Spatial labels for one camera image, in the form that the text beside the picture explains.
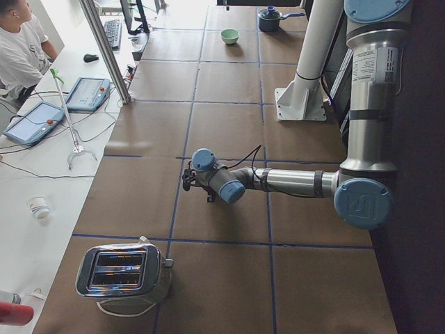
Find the white t-shirt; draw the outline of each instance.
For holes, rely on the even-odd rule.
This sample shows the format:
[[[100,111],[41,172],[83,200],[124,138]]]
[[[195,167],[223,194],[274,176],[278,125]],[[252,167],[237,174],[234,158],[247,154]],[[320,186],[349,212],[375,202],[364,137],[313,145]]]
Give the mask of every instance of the white t-shirt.
[[[38,84],[51,66],[41,44],[48,40],[38,18],[20,26],[19,33],[0,28],[0,80],[13,99],[23,88]]]

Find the saucepan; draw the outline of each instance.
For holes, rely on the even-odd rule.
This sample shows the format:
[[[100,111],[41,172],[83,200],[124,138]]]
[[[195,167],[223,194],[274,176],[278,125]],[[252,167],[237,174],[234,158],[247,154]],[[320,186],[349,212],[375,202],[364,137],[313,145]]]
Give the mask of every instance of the saucepan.
[[[305,16],[304,13],[289,13],[282,15],[279,11],[275,10],[274,6],[268,6],[267,9],[262,10],[258,13],[259,30],[266,33],[277,31],[280,27],[280,21],[287,19],[288,17]]]

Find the computer mouse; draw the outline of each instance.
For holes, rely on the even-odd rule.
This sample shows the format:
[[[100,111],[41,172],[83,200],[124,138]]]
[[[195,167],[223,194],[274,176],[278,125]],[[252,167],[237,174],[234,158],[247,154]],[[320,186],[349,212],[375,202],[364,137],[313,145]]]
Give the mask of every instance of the computer mouse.
[[[95,54],[86,54],[85,56],[83,56],[83,61],[86,63],[91,63],[92,61],[96,61],[98,59],[99,57]]]

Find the man's arm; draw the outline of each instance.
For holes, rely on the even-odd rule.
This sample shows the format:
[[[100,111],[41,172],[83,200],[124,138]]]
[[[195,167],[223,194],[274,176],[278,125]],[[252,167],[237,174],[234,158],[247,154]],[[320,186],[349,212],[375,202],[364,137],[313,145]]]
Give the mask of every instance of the man's arm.
[[[56,59],[57,58],[57,51],[56,48],[54,47],[53,43],[51,43],[50,41],[46,41],[42,43],[42,50],[52,59]]]

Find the white table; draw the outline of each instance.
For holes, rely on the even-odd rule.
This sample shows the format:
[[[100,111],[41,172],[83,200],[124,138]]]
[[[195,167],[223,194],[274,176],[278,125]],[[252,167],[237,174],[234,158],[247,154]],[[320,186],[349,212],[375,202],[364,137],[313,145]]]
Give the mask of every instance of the white table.
[[[122,36],[122,46],[120,51],[115,52],[115,57],[123,74],[127,64],[134,65],[131,50],[131,41],[126,35]],[[99,55],[99,60],[84,63],[83,55],[86,53]],[[60,53],[53,67],[59,70],[59,75],[65,80],[62,85],[64,91],[69,91],[78,77],[110,78],[86,22]],[[56,90],[49,71],[35,90]],[[40,96],[45,101],[60,106],[57,94],[42,93]],[[40,100],[37,95],[30,97],[19,114],[26,113]],[[120,107],[119,95],[114,91],[109,102],[105,102],[85,120],[82,120],[87,116],[85,114],[72,114],[73,122],[80,121],[74,127],[82,139],[92,138],[113,124]],[[112,128],[113,125],[85,144],[94,150],[99,161],[95,161],[90,154],[82,154],[74,158],[71,171],[68,170],[67,157],[74,145],[70,131],[63,131],[64,128],[60,125],[49,136],[63,131],[62,133],[46,138],[29,150],[2,153],[23,148],[17,146],[0,149],[0,154],[3,155],[4,162],[38,175],[95,175]],[[0,148],[14,144],[5,136],[0,136]],[[48,294],[92,180],[91,177],[58,180],[38,178],[0,164],[0,289],[18,293],[22,297],[22,303],[32,306],[35,311],[29,324],[23,327],[0,325],[0,333],[32,333],[45,302],[30,294],[35,289],[39,289],[42,295]],[[48,217],[36,219],[32,215],[26,202],[34,196],[45,198],[51,210]]]

